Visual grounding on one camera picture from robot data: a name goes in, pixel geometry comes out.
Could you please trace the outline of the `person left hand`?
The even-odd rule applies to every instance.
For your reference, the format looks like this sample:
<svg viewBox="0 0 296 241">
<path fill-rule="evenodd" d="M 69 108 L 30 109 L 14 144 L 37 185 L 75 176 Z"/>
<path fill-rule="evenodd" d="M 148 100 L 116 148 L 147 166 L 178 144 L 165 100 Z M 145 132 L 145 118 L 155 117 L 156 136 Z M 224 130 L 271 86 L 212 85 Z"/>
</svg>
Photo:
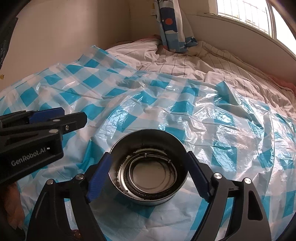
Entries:
<svg viewBox="0 0 296 241">
<path fill-rule="evenodd" d="M 25 220 L 20 192 L 16 183 L 7 187 L 4 195 L 4 209 L 8 224 L 13 228 L 22 228 Z"/>
</svg>

